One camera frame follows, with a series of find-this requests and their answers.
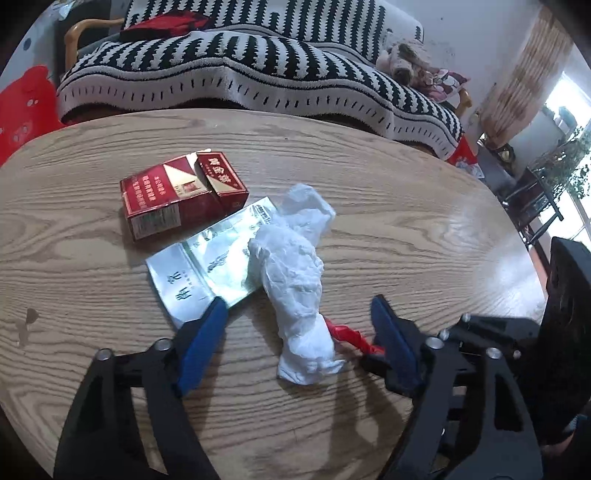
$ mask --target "stuffed toy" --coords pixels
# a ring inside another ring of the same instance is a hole
[[[425,87],[433,85],[433,77],[439,72],[438,68],[431,67],[430,62],[431,58],[421,42],[396,38],[388,29],[375,66],[400,85]]]

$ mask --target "red object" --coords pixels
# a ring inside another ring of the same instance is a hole
[[[324,321],[329,329],[330,336],[335,340],[350,343],[364,355],[369,355],[370,353],[384,354],[384,349],[382,347],[369,343],[363,335],[361,335],[361,332],[353,330],[346,325],[335,325],[326,317],[324,317]]]
[[[456,151],[446,161],[451,165],[456,165],[459,161],[463,161],[468,165],[476,165],[478,163],[476,156],[470,149],[470,145],[468,144],[465,135],[462,135]]]
[[[219,220],[246,203],[248,190],[221,152],[190,153],[120,182],[135,240]]]
[[[65,127],[47,67],[28,69],[0,93],[0,166],[33,138]]]
[[[125,43],[180,37],[193,30],[210,28],[209,24],[209,17],[205,17],[200,13],[188,10],[171,10],[122,30],[119,34],[119,41]]]

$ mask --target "barcode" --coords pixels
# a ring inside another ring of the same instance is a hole
[[[178,214],[178,205],[176,203],[152,212],[143,213],[131,219],[131,228],[134,231],[136,240],[164,232],[176,226],[181,226],[181,217]]]
[[[265,223],[271,223],[271,217],[269,217],[269,214],[267,213],[267,211],[260,205],[253,205],[253,207],[255,208],[255,213],[258,214],[259,217],[262,218],[262,221]]]

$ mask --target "curtain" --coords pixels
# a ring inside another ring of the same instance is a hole
[[[556,86],[573,48],[573,40],[542,7],[506,81],[495,85],[480,110],[489,148],[500,148],[534,119]]]

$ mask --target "silver foil paper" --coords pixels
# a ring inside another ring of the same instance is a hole
[[[258,274],[249,274],[248,241],[275,212],[265,197],[146,260],[154,287],[177,328],[201,318],[215,297],[232,307],[260,288]]]

